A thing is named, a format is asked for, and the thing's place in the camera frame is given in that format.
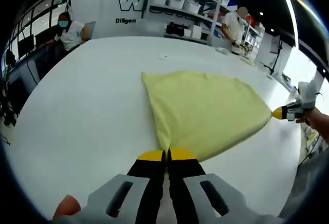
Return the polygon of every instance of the desk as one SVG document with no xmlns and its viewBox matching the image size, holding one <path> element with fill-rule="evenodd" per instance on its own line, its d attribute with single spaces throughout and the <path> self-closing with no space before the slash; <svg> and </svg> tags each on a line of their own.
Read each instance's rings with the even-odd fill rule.
<svg viewBox="0 0 329 224">
<path fill-rule="evenodd" d="M 22 189 L 50 218 L 66 194 L 88 195 L 159 149 L 141 73 L 188 69 L 237 77 L 271 109 L 289 92 L 235 55 L 182 40 L 117 37 L 88 41 L 39 83 L 23 107 L 6 152 Z M 202 163 L 240 190 L 249 207 L 278 215 L 293 186 L 300 126 L 272 118 L 257 134 Z"/>
<path fill-rule="evenodd" d="M 8 73 L 8 82 L 13 83 L 18 78 L 22 78 L 27 93 L 31 94 L 37 83 L 40 81 L 35 62 L 39 60 L 44 61 L 46 60 L 46 57 L 46 48 L 32 52 L 31 55 L 28 55 L 24 59 L 20 60 L 18 64 Z"/>
</svg>

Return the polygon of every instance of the ceiling light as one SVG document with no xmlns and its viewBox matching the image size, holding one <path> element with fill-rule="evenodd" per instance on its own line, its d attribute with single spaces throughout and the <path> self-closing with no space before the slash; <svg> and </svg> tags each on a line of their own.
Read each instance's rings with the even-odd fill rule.
<svg viewBox="0 0 329 224">
<path fill-rule="evenodd" d="M 293 28 L 294 28 L 294 35 L 295 35 L 295 47 L 296 49 L 299 48 L 299 42 L 298 42 L 298 28 L 297 28 L 297 20 L 296 20 L 296 15 L 294 12 L 293 4 L 291 3 L 291 0 L 286 0 L 291 20 L 293 22 Z"/>
</svg>

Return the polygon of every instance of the human hand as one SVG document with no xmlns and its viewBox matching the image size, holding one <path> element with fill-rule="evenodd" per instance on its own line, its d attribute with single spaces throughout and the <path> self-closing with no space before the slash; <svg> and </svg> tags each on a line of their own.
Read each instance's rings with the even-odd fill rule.
<svg viewBox="0 0 329 224">
<path fill-rule="evenodd" d="M 81 211 L 81 207 L 78 201 L 71 195 L 66 195 L 58 205 L 52 218 L 56 219 L 62 215 L 74 215 L 79 211 Z"/>
<path fill-rule="evenodd" d="M 296 123 L 304 123 L 306 122 L 307 119 L 310 127 L 316 130 L 317 127 L 319 126 L 319 122 L 322 116 L 323 114 L 315 107 L 312 110 L 305 111 L 304 117 L 301 119 L 297 119 Z"/>
</svg>

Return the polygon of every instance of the yellow cloth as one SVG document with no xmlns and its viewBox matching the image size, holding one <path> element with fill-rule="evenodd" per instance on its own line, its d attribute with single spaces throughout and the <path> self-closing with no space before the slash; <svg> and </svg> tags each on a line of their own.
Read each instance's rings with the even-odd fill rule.
<svg viewBox="0 0 329 224">
<path fill-rule="evenodd" d="M 259 131 L 271 111 L 239 79 L 197 72 L 143 73 L 160 146 L 187 148 L 199 161 Z"/>
</svg>

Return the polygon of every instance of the white shirt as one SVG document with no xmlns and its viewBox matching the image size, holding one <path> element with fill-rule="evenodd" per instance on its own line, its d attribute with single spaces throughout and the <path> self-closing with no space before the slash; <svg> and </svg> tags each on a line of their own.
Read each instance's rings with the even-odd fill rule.
<svg viewBox="0 0 329 224">
<path fill-rule="evenodd" d="M 77 21 L 72 21 L 69 30 L 66 32 L 66 28 L 63 29 L 61 36 L 56 35 L 54 40 L 61 40 L 63 42 L 64 48 L 66 51 L 70 51 L 75 46 L 81 43 L 80 33 L 84 27 L 84 24 L 81 24 Z"/>
<path fill-rule="evenodd" d="M 223 24 L 227 25 L 232 36 L 235 38 L 236 43 L 240 44 L 242 42 L 245 27 L 241 19 L 240 22 L 237 20 L 238 17 L 237 12 L 229 12 L 225 15 Z"/>
</svg>

